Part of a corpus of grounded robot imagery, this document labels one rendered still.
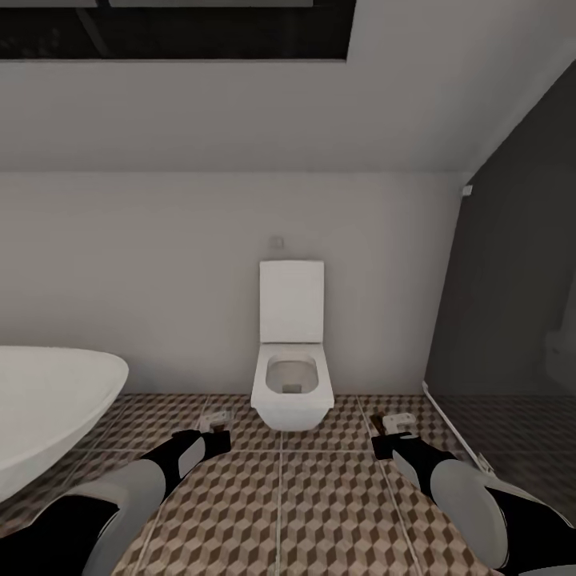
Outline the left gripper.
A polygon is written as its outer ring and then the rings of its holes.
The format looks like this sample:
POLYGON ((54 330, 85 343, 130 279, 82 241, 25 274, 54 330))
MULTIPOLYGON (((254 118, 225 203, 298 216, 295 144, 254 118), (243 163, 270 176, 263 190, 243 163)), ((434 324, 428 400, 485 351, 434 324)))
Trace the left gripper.
POLYGON ((230 432, 228 430, 220 431, 220 433, 204 433, 204 435, 210 440, 210 453, 206 460, 231 451, 230 432))

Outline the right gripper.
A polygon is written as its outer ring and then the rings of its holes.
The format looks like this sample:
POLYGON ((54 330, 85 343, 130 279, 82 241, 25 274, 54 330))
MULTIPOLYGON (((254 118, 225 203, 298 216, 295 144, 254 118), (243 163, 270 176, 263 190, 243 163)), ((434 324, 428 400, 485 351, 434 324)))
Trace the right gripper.
POLYGON ((398 434, 387 434, 381 437, 372 437, 371 441, 374 447, 375 457, 378 460, 393 459, 393 454, 390 451, 390 444, 397 437, 398 434))

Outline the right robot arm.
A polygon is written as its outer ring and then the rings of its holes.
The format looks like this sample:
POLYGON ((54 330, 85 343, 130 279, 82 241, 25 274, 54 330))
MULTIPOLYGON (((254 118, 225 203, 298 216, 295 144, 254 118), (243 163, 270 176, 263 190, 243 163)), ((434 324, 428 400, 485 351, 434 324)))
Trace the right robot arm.
POLYGON ((398 434, 410 413, 382 418, 372 437, 375 457, 392 458, 399 473, 430 497, 484 566, 505 576, 576 576, 576 529, 526 491, 460 462, 451 452, 398 434))

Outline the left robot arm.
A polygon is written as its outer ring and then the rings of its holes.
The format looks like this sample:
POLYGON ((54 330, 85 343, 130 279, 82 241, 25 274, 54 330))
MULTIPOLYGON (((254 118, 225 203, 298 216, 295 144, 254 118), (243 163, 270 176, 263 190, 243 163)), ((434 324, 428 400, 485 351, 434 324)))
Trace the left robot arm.
POLYGON ((171 440, 59 496, 24 528, 0 539, 0 576, 111 576, 163 500, 202 460, 231 451, 216 426, 232 411, 202 416, 200 430, 171 440))

